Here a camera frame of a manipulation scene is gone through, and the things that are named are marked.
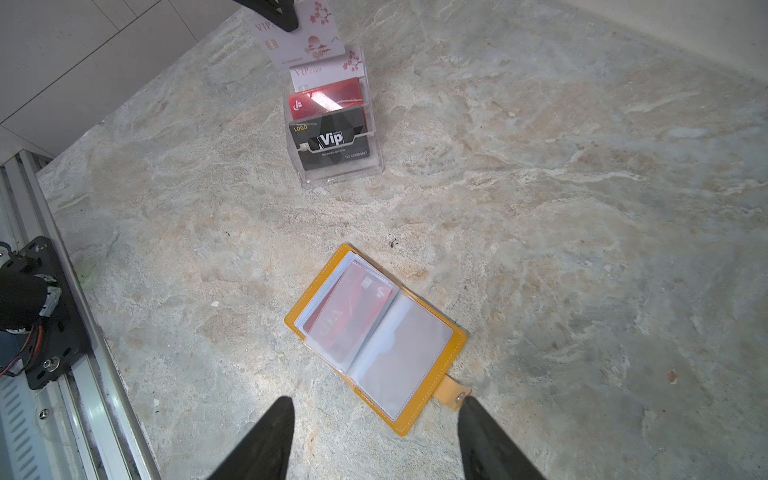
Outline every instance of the wallet strap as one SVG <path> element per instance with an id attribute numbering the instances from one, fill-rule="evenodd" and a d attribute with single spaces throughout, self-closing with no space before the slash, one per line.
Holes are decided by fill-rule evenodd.
<path id="1" fill-rule="evenodd" d="M 437 389 L 435 389 L 432 396 L 455 412 L 462 406 L 464 399 L 471 394 L 471 388 L 463 386 L 461 383 L 445 375 L 437 385 Z"/>

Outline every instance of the gray tile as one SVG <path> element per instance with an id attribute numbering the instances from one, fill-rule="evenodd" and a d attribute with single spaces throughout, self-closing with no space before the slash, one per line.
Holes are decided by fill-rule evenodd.
<path id="1" fill-rule="evenodd" d="M 0 121 L 117 32 L 91 0 L 0 3 Z"/>
<path id="2" fill-rule="evenodd" d="M 49 154 L 47 151 L 37 145 L 29 143 L 7 128 L 0 127 L 0 164 L 5 163 L 6 160 L 13 157 L 21 150 L 29 150 L 36 154 L 45 155 L 46 157 L 53 157 L 53 155 Z"/>
<path id="3" fill-rule="evenodd" d="M 141 15 L 159 2 L 159 0 L 125 0 L 136 15 Z"/>
<path id="4" fill-rule="evenodd" d="M 122 30 L 136 19 L 133 10 L 124 0 L 93 0 L 93 2 L 118 30 Z"/>
<path id="5" fill-rule="evenodd" d="M 194 44 L 162 0 L 2 125 L 58 155 Z"/>
<path id="6" fill-rule="evenodd" d="M 233 0 L 171 0 L 170 3 L 197 41 L 240 9 L 240 4 Z"/>

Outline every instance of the white wall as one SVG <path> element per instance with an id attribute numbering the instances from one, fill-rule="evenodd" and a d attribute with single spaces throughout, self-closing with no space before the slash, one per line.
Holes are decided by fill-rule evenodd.
<path id="1" fill-rule="evenodd" d="M 232 0 L 0 1 L 0 163 L 55 156 L 240 8 Z"/>
<path id="2" fill-rule="evenodd" d="M 562 0 L 768 82 L 768 0 Z"/>

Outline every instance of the metal frame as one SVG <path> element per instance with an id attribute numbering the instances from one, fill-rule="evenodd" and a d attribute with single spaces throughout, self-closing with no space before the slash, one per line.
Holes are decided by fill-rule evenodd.
<path id="1" fill-rule="evenodd" d="M 152 451 L 128 401 L 107 343 L 88 308 L 53 215 L 37 182 L 35 174 L 43 166 L 42 163 L 46 163 L 45 159 L 21 151 L 2 165 L 0 202 L 6 208 L 10 207 L 15 217 L 9 218 L 8 228 L 15 238 L 8 240 L 15 240 L 16 247 L 22 247 L 37 235 L 51 239 L 92 349 L 92 353 L 72 366 L 71 376 L 62 376 L 43 391 L 49 388 L 58 390 L 56 397 L 61 400 L 69 418 L 71 431 L 68 437 L 79 453 L 79 476 L 87 480 L 100 478 L 98 467 L 101 466 L 108 480 L 130 480 L 135 478 L 136 472 L 142 480 L 159 480 L 160 473 Z M 91 454 L 91 447 L 98 451 L 100 465 Z"/>
<path id="2" fill-rule="evenodd" d="M 0 463 L 11 478 L 39 480 L 51 477 L 52 458 L 45 437 L 38 430 L 43 426 L 41 420 L 35 416 L 40 404 L 27 388 L 24 376 L 0 378 L 0 435 L 8 452 L 7 458 Z"/>

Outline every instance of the black vip card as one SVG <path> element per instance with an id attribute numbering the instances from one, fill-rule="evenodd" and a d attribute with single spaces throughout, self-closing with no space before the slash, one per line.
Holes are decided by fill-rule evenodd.
<path id="1" fill-rule="evenodd" d="M 368 137 L 355 138 L 355 135 L 366 131 L 365 114 L 359 105 L 292 121 L 288 128 L 296 148 L 308 145 L 311 150 L 299 151 L 304 170 L 328 167 L 370 155 Z"/>

